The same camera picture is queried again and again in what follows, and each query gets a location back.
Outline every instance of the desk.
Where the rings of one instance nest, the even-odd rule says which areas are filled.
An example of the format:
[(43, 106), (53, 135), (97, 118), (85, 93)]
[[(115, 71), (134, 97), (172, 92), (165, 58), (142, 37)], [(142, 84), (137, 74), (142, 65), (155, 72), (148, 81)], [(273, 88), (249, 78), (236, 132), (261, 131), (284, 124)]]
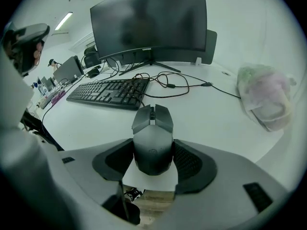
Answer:
[[(214, 63), (210, 66), (192, 66), (184, 63), (168, 65), (184, 74), (210, 81), (223, 91), (237, 94), (236, 75)], [(146, 66), (123, 76), (115, 76), (114, 79), (128, 79), (142, 72), (154, 76), (164, 70), (161, 67)], [(107, 76), (100, 74), (93, 79), (83, 78), (72, 87), (66, 97), (78, 85), (96, 79), (102, 80)], [(187, 79), (190, 85), (200, 83), (192, 78)], [(185, 80), (176, 75), (170, 76), (169, 82), (185, 85)], [(151, 82), (146, 93), (166, 96), (185, 91), (185, 88), (164, 89), (158, 83)], [(62, 98), (44, 118), (46, 129), (64, 150), (82, 149), (133, 137), (131, 126), (135, 111), (68, 102), (66, 97)], [(283, 131), (265, 131), (245, 114), (238, 98), (212, 87), (190, 88), (187, 95), (167, 99), (145, 96), (143, 102), (145, 105), (159, 104), (169, 109), (174, 123), (174, 138), (239, 154), (252, 162), (257, 162), (264, 156), (283, 135)], [(38, 115), (42, 118), (48, 109), (46, 107)], [(173, 164), (164, 174), (153, 177), (140, 172), (134, 161), (123, 178), (126, 185), (157, 191), (174, 190), (176, 181), (176, 168)]]

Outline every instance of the keyboard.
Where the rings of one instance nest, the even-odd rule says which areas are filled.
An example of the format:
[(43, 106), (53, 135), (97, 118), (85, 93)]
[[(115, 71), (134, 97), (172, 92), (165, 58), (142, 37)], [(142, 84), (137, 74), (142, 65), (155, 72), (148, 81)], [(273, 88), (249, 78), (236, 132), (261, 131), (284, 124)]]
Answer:
[(138, 110), (149, 79), (101, 80), (78, 86), (67, 101), (89, 105), (101, 105), (121, 109)]

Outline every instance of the small monitor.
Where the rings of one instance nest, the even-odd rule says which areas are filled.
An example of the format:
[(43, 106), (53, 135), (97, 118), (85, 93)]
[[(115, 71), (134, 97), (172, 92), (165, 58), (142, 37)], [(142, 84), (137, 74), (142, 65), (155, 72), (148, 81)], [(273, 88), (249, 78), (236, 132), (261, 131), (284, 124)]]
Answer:
[(83, 75), (83, 70), (77, 56), (70, 57), (54, 73), (53, 76), (59, 83), (65, 83)]
[(91, 8), (91, 20), (100, 59), (206, 49), (206, 0), (105, 0)]

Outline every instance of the plastic bag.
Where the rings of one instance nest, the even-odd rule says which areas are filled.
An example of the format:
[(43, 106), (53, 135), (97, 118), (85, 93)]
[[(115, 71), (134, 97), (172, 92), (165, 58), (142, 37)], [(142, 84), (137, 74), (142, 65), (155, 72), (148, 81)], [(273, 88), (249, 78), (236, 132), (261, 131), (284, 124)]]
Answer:
[(252, 111), (268, 131), (280, 130), (291, 121), (290, 81), (273, 67), (241, 67), (237, 87), (246, 112)]

